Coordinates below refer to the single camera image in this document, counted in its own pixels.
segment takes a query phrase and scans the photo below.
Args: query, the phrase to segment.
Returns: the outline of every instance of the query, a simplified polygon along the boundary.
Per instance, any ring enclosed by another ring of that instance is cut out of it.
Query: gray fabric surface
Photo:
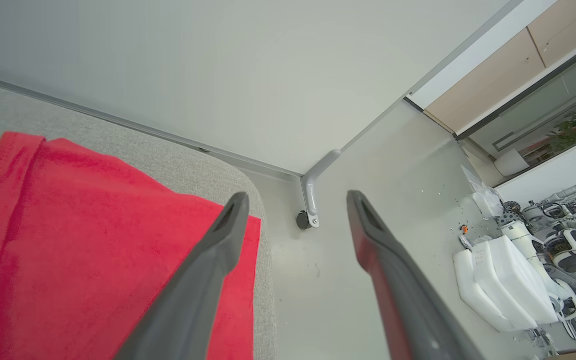
[[[261,196],[247,176],[191,148],[0,88],[0,135],[7,130],[69,139],[122,159],[172,191],[194,194],[221,205],[233,193],[247,192],[250,214],[262,221],[254,281],[254,358],[276,358],[274,290],[265,212]]]

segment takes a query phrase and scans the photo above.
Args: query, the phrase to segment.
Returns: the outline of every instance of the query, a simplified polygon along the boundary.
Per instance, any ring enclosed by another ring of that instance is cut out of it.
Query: gray floor
[[[459,297],[452,262],[461,250],[459,225],[468,224],[472,237],[496,235],[471,200],[461,165],[470,166],[451,135],[402,103],[321,176],[318,229],[295,225],[303,209],[296,178],[245,170],[267,212],[281,360],[388,358],[372,283],[350,239],[349,189],[366,194],[487,359],[544,357],[527,333],[498,333]],[[559,349],[575,347],[557,337]]]

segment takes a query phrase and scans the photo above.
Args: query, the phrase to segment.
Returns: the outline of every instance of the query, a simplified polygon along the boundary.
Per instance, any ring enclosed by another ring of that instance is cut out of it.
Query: plastic bag
[[[487,186],[482,180],[466,169],[465,166],[461,166],[463,173],[466,174],[466,178],[472,185],[472,189],[475,193],[472,194],[472,199],[481,210],[481,214],[484,218],[500,217],[503,214],[503,206],[501,205],[501,199],[499,194],[495,189]]]

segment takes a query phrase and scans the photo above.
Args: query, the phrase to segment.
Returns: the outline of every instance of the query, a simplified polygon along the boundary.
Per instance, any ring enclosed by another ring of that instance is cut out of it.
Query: red cloth
[[[221,210],[66,139],[4,133],[0,359],[112,358]],[[250,216],[210,360],[253,357],[259,232]]]

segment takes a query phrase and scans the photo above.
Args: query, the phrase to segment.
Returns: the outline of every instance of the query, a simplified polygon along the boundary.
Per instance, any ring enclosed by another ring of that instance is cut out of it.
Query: black caster wheel
[[[308,213],[305,210],[301,210],[301,212],[297,214],[297,226],[301,230],[312,228],[310,221],[308,221]]]

